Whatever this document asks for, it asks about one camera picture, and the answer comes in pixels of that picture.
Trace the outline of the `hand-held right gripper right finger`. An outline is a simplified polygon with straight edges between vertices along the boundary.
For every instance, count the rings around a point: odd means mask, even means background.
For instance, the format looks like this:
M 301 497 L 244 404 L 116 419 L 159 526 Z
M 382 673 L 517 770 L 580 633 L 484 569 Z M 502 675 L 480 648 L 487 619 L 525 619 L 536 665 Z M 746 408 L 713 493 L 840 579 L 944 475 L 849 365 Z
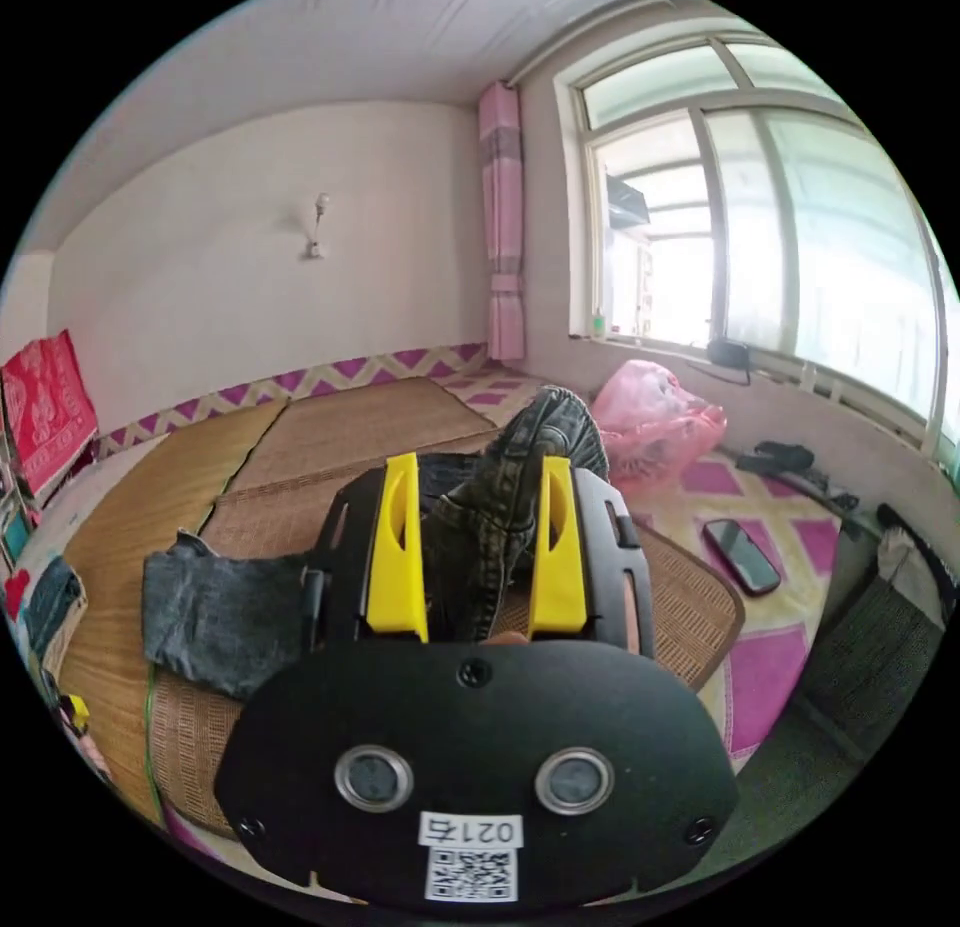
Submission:
M 527 637 L 578 637 L 588 621 L 582 546 L 570 461 L 542 462 Z

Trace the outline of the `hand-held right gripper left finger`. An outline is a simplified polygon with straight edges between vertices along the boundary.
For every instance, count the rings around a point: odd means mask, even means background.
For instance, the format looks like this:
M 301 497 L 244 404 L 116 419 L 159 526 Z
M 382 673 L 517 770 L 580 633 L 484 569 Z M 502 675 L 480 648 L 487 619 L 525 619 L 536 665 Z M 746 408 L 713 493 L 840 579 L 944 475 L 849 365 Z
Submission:
M 417 455 L 393 456 L 384 469 L 365 611 L 378 636 L 429 639 L 420 526 Z

